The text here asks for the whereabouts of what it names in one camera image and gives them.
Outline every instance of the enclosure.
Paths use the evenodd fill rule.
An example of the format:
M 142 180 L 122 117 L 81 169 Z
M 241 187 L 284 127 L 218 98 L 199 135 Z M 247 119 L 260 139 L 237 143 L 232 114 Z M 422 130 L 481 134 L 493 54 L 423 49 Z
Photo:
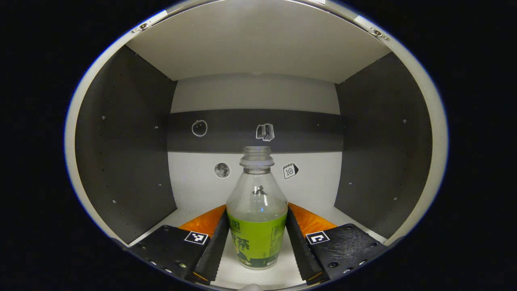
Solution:
M 225 204 L 244 146 L 271 147 L 289 202 L 387 250 L 433 201 L 447 143 L 410 52 L 340 4 L 302 0 L 186 1 L 144 21 L 86 72 L 65 132 L 80 202 L 127 250 Z M 231 239 L 218 263 L 200 288 L 310 285 L 287 230 L 270 269 L 239 266 Z

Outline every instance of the bottle cap neck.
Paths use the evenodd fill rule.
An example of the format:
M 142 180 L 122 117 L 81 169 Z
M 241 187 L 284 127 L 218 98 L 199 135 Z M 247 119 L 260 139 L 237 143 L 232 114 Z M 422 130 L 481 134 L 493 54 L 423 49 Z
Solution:
M 271 167 L 275 163 L 270 147 L 244 147 L 240 165 L 244 167 Z
M 268 174 L 271 173 L 270 167 L 244 167 L 246 174 Z

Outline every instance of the dark gray horizontal band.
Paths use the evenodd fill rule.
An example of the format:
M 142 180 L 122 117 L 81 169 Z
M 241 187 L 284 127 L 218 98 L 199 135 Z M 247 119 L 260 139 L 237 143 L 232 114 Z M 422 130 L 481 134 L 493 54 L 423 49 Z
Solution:
M 206 122 L 192 126 L 196 121 Z M 259 125 L 271 124 L 262 139 Z M 241 153 L 246 146 L 269 146 L 273 153 L 333 152 L 343 150 L 340 115 L 271 109 L 224 109 L 172 113 L 169 115 L 167 150 L 170 152 Z

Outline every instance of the gray side wall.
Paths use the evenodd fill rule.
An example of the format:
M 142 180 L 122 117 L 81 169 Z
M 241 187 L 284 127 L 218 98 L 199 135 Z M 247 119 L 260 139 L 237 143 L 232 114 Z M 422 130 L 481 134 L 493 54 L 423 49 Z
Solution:
M 122 47 L 81 105 L 75 134 L 81 182 L 95 210 L 126 243 L 176 209 L 166 150 L 175 88 L 176 82 Z
M 336 90 L 346 128 L 335 207 L 389 238 L 415 207 L 429 173 L 425 101 L 393 53 Z

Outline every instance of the black background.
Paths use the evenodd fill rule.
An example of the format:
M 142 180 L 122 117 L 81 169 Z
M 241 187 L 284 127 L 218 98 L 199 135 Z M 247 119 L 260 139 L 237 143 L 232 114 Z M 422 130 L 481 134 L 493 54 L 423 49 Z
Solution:
M 515 289 L 510 167 L 515 1 L 347 2 L 405 44 L 439 87 L 450 128 L 434 204 L 394 250 L 327 290 Z M 170 1 L 2 4 L 5 289 L 189 290 L 122 252 L 78 202 L 63 135 L 75 86 L 117 37 Z

